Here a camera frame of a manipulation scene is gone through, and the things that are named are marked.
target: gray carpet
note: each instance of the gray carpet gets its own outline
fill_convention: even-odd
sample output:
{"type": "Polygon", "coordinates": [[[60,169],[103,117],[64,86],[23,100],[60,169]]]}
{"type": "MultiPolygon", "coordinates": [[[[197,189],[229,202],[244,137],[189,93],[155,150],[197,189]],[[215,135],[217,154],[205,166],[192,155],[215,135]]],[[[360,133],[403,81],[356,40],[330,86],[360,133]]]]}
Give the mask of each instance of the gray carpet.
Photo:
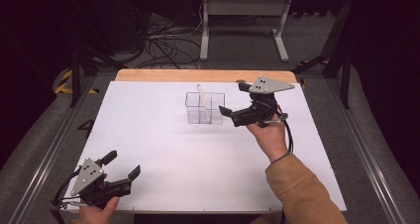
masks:
{"type": "MultiPolygon", "coordinates": [[[[258,19],[253,26],[244,27],[229,20],[214,21],[210,29],[208,60],[198,61],[197,66],[210,69],[293,69],[299,61],[309,60],[321,52],[334,19],[330,16],[323,18],[312,16],[301,19],[289,17],[283,32],[283,40],[290,57],[288,63],[279,60],[270,34],[271,25],[275,26],[276,22],[278,22],[276,18],[264,18],[258,19]]],[[[198,32],[186,38],[200,43],[198,32]]],[[[177,46],[192,56],[199,55],[198,48],[189,43],[179,43],[177,46]]],[[[129,63],[129,66],[135,66],[149,58],[143,54],[129,63]]],[[[185,67],[193,68],[193,65],[185,65],[185,67]]],[[[323,67],[323,65],[317,65],[298,77],[304,78],[306,82],[304,89],[306,99],[331,165],[337,172],[337,180],[348,207],[344,215],[349,223],[389,223],[355,149],[349,128],[340,113],[340,107],[334,100],[334,94],[327,81],[320,75],[323,67]]],[[[34,205],[29,207],[30,212],[25,218],[25,223],[55,223],[50,216],[49,201],[53,199],[58,187],[77,165],[86,142],[86,131],[77,130],[77,127],[89,119],[95,119],[109,81],[114,79],[115,74],[116,70],[113,68],[100,68],[92,85],[92,88],[99,88],[100,92],[88,94],[83,100],[74,121],[70,124],[62,149],[40,193],[35,196],[34,205]]],[[[57,96],[54,103],[22,140],[8,163],[0,170],[2,180],[0,182],[0,223],[8,223],[12,217],[35,171],[54,141],[70,99],[69,94],[57,96]]],[[[381,168],[407,223],[420,223],[419,198],[380,134],[355,71],[352,71],[350,106],[361,134],[381,168]]],[[[63,217],[69,223],[76,215],[64,212],[63,217]]],[[[133,215],[120,213],[115,215],[113,223],[133,223],[133,220],[133,215]]]]}

